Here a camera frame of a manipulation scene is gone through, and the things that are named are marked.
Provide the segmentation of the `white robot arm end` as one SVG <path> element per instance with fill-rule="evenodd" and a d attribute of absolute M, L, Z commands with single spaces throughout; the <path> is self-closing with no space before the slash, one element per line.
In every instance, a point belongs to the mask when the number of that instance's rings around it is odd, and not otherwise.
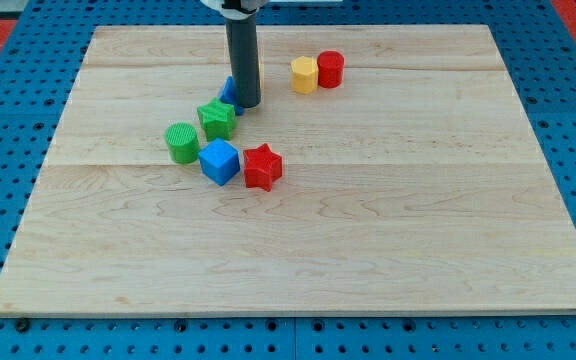
<path fill-rule="evenodd" d="M 244 20 L 255 15 L 269 0 L 201 0 L 206 7 L 229 20 Z"/>

